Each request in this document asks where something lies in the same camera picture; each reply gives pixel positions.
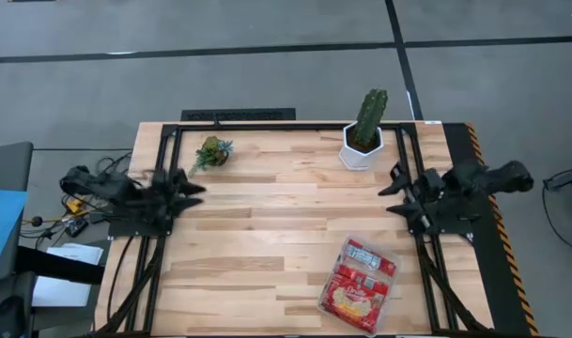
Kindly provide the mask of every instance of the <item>cactus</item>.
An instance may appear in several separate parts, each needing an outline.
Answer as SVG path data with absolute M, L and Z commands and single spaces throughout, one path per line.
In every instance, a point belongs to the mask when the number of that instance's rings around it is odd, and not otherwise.
M 207 166 L 221 166 L 233 152 L 233 141 L 219 140 L 216 136 L 207 137 L 202 147 L 195 151 L 195 163 L 190 169 L 189 177 L 195 175 L 198 169 L 207 170 Z
M 388 92 L 381 89 L 371 89 L 364 97 L 357 124 L 352 132 L 355 145 L 369 147 L 376 136 L 376 127 L 381 121 L 388 102 Z

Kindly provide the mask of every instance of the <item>white paper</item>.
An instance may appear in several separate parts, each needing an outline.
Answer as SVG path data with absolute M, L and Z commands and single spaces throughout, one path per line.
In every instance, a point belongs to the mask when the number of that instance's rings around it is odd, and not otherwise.
M 103 249 L 82 244 L 67 243 L 59 248 L 48 248 L 47 253 L 97 265 L 100 262 Z M 33 291 L 33 306 L 86 306 L 90 290 L 90 284 L 69 282 L 49 277 L 38 277 L 35 283 L 35 290 Z

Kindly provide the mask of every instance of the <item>wood grain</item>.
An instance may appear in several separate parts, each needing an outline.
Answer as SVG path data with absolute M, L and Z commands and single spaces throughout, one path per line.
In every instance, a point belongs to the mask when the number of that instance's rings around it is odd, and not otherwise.
M 146 182 L 161 129 L 162 123 L 140 125 L 130 176 Z M 425 167 L 445 172 L 451 160 L 442 126 L 418 123 L 417 131 Z M 235 154 L 225 166 L 192 178 L 207 187 L 206 203 L 184 212 L 166 242 L 152 334 L 356 333 L 317 310 L 328 271 L 349 235 L 379 243 L 403 260 L 380 333 L 429 333 L 414 240 L 405 220 L 385 211 L 403 195 L 377 196 L 398 161 L 393 132 L 383 133 L 384 149 L 361 173 L 347 171 L 338 159 L 341 131 L 188 131 L 178 165 L 189 169 L 210 135 L 233 140 Z M 407 150 L 411 158 L 410 144 Z M 491 326 L 473 248 L 456 236 L 443 235 L 441 241 L 451 285 L 478 320 Z M 125 243 L 119 238 L 111 245 L 96 308 L 99 327 Z M 118 272 L 113 311 L 131 289 L 138 248 L 135 239 Z M 136 328 L 143 323 L 146 294 Z M 438 306 L 445 326 L 440 293 Z

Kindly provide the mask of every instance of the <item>packaged food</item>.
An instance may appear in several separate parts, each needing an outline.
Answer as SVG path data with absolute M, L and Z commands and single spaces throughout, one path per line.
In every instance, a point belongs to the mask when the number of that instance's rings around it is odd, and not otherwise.
M 358 238 L 347 238 L 318 307 L 369 336 L 376 335 L 399 270 L 396 254 Z

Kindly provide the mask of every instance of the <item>white pot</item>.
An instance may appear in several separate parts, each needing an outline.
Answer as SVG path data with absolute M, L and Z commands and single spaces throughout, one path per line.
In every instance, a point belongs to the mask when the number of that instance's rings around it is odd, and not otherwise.
M 371 163 L 378 157 L 379 151 L 383 148 L 383 139 L 381 137 L 381 128 L 377 127 L 376 133 L 379 136 L 379 146 L 366 154 L 359 150 L 355 150 L 348 145 L 346 134 L 348 129 L 354 127 L 356 124 L 357 123 L 354 122 L 353 124 L 344 127 L 344 145 L 342 146 L 342 150 L 340 150 L 340 160 L 348 170 L 364 171 L 369 169 Z

